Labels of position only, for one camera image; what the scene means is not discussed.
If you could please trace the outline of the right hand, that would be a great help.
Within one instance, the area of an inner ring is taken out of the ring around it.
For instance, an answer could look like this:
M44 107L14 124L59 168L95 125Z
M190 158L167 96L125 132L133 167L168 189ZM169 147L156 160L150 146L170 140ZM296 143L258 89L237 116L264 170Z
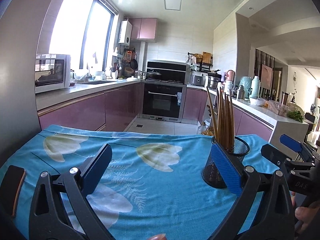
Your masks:
M301 225L296 229L296 233L301 234L310 225L319 210L319 201L313 202L309 207L296 207L295 192L290 192L291 202L295 210L295 217L300 221Z

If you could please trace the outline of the left hand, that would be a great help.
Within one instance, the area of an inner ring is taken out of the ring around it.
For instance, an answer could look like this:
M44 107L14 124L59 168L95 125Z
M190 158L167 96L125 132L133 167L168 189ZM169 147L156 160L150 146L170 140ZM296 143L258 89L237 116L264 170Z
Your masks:
M148 238L148 240L167 240L167 238L165 233L161 233Z

